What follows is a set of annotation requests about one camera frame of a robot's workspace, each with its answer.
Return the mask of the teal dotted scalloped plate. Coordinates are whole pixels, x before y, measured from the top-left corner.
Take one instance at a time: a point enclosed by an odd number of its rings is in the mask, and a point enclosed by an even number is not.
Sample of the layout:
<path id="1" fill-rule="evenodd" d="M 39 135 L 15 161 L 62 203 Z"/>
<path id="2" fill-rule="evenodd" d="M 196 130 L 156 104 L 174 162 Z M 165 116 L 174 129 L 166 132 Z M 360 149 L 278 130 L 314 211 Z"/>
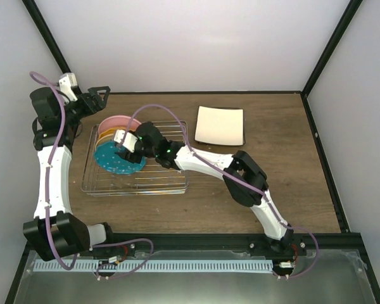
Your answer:
<path id="1" fill-rule="evenodd" d="M 118 175 L 131 175 L 145 167 L 145 158 L 141 158 L 139 163 L 131 163 L 117 155 L 124 151 L 124 147 L 117 148 L 113 141 L 107 141 L 96 148 L 94 159 L 100 168 Z"/>

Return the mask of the orange dotted scalloped plate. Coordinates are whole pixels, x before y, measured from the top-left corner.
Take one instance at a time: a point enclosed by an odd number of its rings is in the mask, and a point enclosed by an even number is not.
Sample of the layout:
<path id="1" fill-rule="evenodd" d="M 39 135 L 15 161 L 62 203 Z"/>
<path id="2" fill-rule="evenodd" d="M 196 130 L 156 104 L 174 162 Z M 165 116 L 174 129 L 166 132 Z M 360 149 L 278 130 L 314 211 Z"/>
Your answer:
<path id="1" fill-rule="evenodd" d="M 105 142 L 112 141 L 116 131 L 125 130 L 125 129 L 126 127 L 118 126 L 118 127 L 112 127 L 100 133 L 94 147 L 97 148 L 99 145 L 102 145 Z"/>

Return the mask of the plain white square plate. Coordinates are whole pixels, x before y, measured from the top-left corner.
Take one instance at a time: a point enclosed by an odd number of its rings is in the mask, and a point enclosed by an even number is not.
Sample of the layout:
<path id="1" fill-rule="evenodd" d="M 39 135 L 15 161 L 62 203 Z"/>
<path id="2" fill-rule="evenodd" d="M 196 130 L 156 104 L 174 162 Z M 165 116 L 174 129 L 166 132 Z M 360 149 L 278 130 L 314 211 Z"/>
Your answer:
<path id="1" fill-rule="evenodd" d="M 244 110 L 200 106 L 194 140 L 232 142 L 244 139 Z"/>

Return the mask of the floral square plate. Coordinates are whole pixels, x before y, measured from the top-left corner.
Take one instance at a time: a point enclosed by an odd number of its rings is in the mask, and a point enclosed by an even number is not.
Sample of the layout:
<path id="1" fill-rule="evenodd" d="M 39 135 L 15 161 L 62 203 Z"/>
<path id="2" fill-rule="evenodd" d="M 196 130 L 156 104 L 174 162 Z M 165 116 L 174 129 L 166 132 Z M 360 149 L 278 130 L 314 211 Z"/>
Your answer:
<path id="1" fill-rule="evenodd" d="M 243 141 L 232 141 L 232 142 L 220 142 L 220 141 L 200 141 L 200 140 L 195 140 L 196 143 L 198 144 L 204 144 L 204 145 L 212 145 L 212 146 L 243 146 L 246 141 L 243 140 Z"/>

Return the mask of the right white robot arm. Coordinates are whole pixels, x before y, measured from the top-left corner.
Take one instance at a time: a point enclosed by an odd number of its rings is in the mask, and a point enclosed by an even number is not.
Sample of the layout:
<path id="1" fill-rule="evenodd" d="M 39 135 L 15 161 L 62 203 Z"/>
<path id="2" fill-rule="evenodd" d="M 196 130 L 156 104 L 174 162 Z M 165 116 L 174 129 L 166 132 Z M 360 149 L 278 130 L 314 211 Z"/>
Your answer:
<path id="1" fill-rule="evenodd" d="M 263 227 L 269 249 L 283 255 L 291 248 L 293 229 L 276 208 L 266 173 L 245 151 L 217 154 L 167 139 L 152 123 L 134 131 L 117 130 L 113 136 L 117 155 L 131 163 L 152 158 L 163 168 L 194 171 L 222 180 L 236 203 L 249 208 Z"/>

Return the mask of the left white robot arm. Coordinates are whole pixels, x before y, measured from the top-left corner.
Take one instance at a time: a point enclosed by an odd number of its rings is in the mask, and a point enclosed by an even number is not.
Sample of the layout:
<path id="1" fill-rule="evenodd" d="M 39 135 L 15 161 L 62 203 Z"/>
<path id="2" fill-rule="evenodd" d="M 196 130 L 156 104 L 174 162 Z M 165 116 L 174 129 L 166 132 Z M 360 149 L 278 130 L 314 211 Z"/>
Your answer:
<path id="1" fill-rule="evenodd" d="M 83 253 L 91 246 L 104 256 L 117 248 L 106 223 L 86 225 L 73 215 L 69 200 L 69 168 L 80 121 L 103 110 L 110 88 L 92 87 L 72 100 L 60 90 L 41 87 L 30 93 L 37 114 L 33 145 L 40 165 L 39 198 L 23 235 L 45 262 Z"/>

